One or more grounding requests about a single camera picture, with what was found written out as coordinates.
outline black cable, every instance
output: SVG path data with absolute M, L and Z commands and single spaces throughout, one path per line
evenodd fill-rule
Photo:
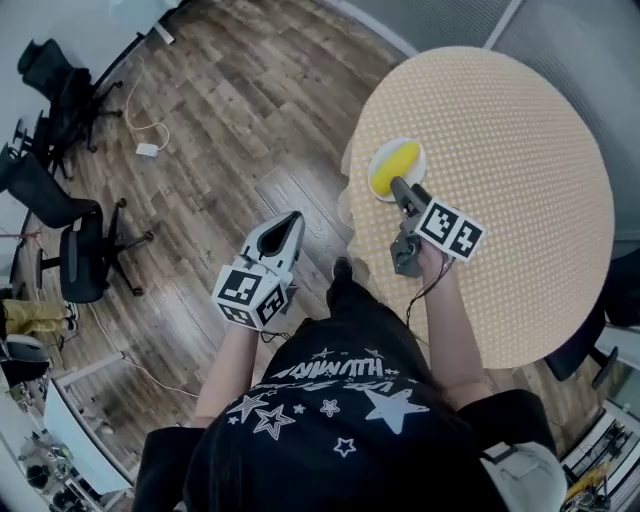
M 407 317 L 406 317 L 406 320 L 405 320 L 405 324 L 407 325 L 407 329 L 411 329 L 409 327 L 409 322 L 411 321 L 411 308 L 413 307 L 414 303 L 417 300 L 423 298 L 431 290 L 433 290 L 436 287 L 436 285 L 440 282 L 440 279 L 442 279 L 447 274 L 447 272 L 449 272 L 451 267 L 453 266 L 453 262 L 455 261 L 455 259 L 451 258 L 450 261 L 447 263 L 448 259 L 449 258 L 445 255 L 445 253 L 442 253 L 442 265 L 440 266 L 440 272 L 438 273 L 438 277 L 436 277 L 429 286 L 426 286 L 422 290 L 420 290 L 413 297 L 413 299 L 411 299 L 411 302 L 409 302 L 409 306 L 407 307 Z
M 262 332 L 260 332 L 260 338 L 265 343 L 271 343 L 276 338 L 282 338 L 284 341 L 288 341 L 289 339 L 291 339 L 291 336 L 289 334 L 287 334 L 286 332 L 262 331 Z
M 70 338 L 66 338 L 64 336 L 60 336 L 60 340 L 55 343 L 50 343 L 49 345 L 45 345 L 45 348 L 56 347 L 59 352 L 62 352 L 62 349 L 65 347 L 67 343 L 69 343 L 72 339 L 77 338 L 80 335 L 80 330 L 77 329 L 75 334 Z

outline white cable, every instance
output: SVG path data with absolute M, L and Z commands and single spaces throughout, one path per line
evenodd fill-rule
M 96 324 L 98 324 L 98 327 L 100 327 L 100 330 L 102 331 L 102 334 L 104 334 L 105 338 L 107 338 L 109 340 L 109 343 L 111 343 L 111 346 L 114 349 L 117 350 L 117 347 L 116 347 L 115 343 L 113 342 L 111 337 L 107 334 L 107 331 L 105 331 L 104 327 L 102 327 L 102 324 L 100 323 L 100 320 L 98 320 L 98 314 L 96 313 L 95 309 L 93 309 L 93 306 L 90 303 L 87 304 L 87 306 L 89 306 L 89 309 L 91 309 L 91 312 L 93 313 L 93 317 L 96 320 Z M 194 395 L 193 393 L 189 393 L 188 391 L 185 391 L 184 389 L 172 388 L 171 386 L 166 386 L 165 384 L 160 382 L 158 379 L 156 379 L 153 375 L 151 375 L 151 373 L 149 373 L 149 370 L 147 370 L 144 366 L 140 366 L 139 364 L 136 364 L 133 361 L 129 361 L 126 357 L 124 357 L 124 355 L 122 357 L 122 360 L 125 363 L 128 363 L 128 364 L 130 364 L 132 366 L 135 366 L 136 368 L 139 368 L 140 370 L 142 370 L 144 373 L 147 374 L 147 377 L 149 377 L 153 382 L 158 384 L 158 386 L 163 387 L 164 389 L 168 389 L 169 391 L 177 391 L 178 393 L 184 393 L 185 395 L 192 396 L 193 398 L 198 398 L 198 395 Z
M 158 384 L 158 386 L 161 386 L 161 387 L 163 387 L 165 389 L 168 389 L 170 391 L 177 391 L 178 393 L 184 393 L 185 395 L 192 396 L 193 398 L 198 398 L 198 395 L 194 395 L 193 393 L 189 393 L 188 391 L 185 391 L 184 389 L 178 389 L 178 388 L 172 388 L 171 386 L 165 386 L 162 382 L 160 382 L 153 375 L 151 375 L 146 368 L 144 368 L 144 367 L 140 366 L 139 364 L 136 364 L 136 363 L 134 363 L 132 361 L 129 361 L 126 357 L 123 357 L 122 360 L 125 363 L 129 363 L 131 366 L 135 366 L 136 368 L 140 368 L 144 373 L 147 374 L 147 377 L 149 377 L 153 382 Z
M 156 126 L 161 126 L 162 128 L 164 128 L 164 131 L 167 132 L 167 140 L 165 140 L 164 144 L 158 148 L 158 151 L 162 151 L 164 148 L 167 147 L 167 144 L 169 144 L 169 140 L 171 139 L 171 132 L 169 132 L 169 128 L 167 128 L 167 126 L 164 123 L 158 122 L 158 123 L 152 123 L 147 126 L 136 127 L 131 124 L 131 121 L 129 121 L 129 101 L 131 100 L 131 96 L 133 95 L 133 92 L 136 90 L 136 87 L 138 87 L 138 84 L 140 83 L 140 80 L 142 79 L 142 75 L 144 75 L 144 71 L 145 71 L 144 59 L 139 55 L 138 55 L 138 58 L 140 59 L 140 62 L 142 62 L 142 69 L 140 70 L 140 75 L 138 75 L 138 79 L 136 80 L 136 83 L 133 85 L 133 89 L 131 89 L 131 91 L 129 92 L 129 96 L 127 96 L 127 103 L 125 104 L 125 108 L 124 108 L 124 120 L 127 123 L 127 126 L 129 127 L 129 129 L 133 130 L 134 132 L 149 130 L 151 128 L 155 128 Z

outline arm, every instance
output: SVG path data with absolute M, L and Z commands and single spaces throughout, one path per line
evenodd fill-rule
M 207 428 L 229 403 L 249 390 L 257 349 L 257 331 L 229 325 L 222 348 L 200 390 L 192 427 Z
M 433 282 L 442 265 L 438 249 L 422 242 L 418 259 L 426 285 Z M 429 323 L 431 371 L 445 391 L 446 399 L 460 410 L 491 396 L 485 382 L 480 351 L 464 309 L 458 281 L 451 269 L 425 296 Z

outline black office chair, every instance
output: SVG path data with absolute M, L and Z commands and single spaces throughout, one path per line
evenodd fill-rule
M 13 131 L 13 144 L 16 145 L 16 143 L 18 143 L 17 147 L 9 148 L 13 158 L 18 158 L 25 152 L 33 153 L 40 165 L 54 176 L 60 168 L 66 180 L 73 179 L 64 165 L 64 154 L 72 142 L 56 138 L 55 120 L 45 117 L 42 110 L 38 114 L 33 136 L 29 136 L 22 119 L 18 119 Z
M 608 356 L 596 348 L 596 342 L 605 324 L 604 306 L 600 299 L 576 333 L 564 345 L 544 358 L 556 379 L 567 380 L 578 370 L 587 356 L 591 356 L 601 367 L 591 381 L 591 387 L 593 389 L 600 387 L 618 359 L 618 347 L 615 347 Z
M 58 257 L 42 259 L 42 249 L 38 251 L 36 284 L 39 288 L 42 287 L 42 271 L 59 266 L 64 299 L 76 303 L 94 302 L 109 287 L 107 275 L 113 267 L 134 296 L 143 294 L 142 288 L 134 287 L 129 281 L 118 255 L 153 240 L 153 233 L 147 231 L 128 243 L 118 243 L 121 238 L 119 211 L 127 204 L 124 198 L 116 203 L 108 234 L 104 237 L 102 209 L 96 201 L 70 197 L 33 154 L 13 158 L 7 145 L 0 153 L 0 192 L 4 190 L 32 210 L 48 227 L 68 226 L 60 238 Z M 80 222 L 78 229 L 74 229 L 76 221 Z
M 122 116 L 122 110 L 100 110 L 111 90 L 122 87 L 122 82 L 112 83 L 98 95 L 96 86 L 91 84 L 89 70 L 69 64 L 53 39 L 42 45 L 32 40 L 18 61 L 18 73 L 23 83 L 51 102 L 57 112 L 54 130 L 59 137 L 70 142 L 86 139 L 87 149 L 92 153 L 98 149 L 92 141 L 96 118 Z

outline wrist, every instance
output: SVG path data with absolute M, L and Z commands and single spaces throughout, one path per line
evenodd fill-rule
M 453 268 L 447 270 L 447 267 L 445 265 L 444 267 L 438 266 L 438 268 L 422 270 L 422 283 L 424 284 L 424 286 L 430 286 L 434 284 L 436 280 L 438 280 L 438 284 L 442 282 L 455 281 Z

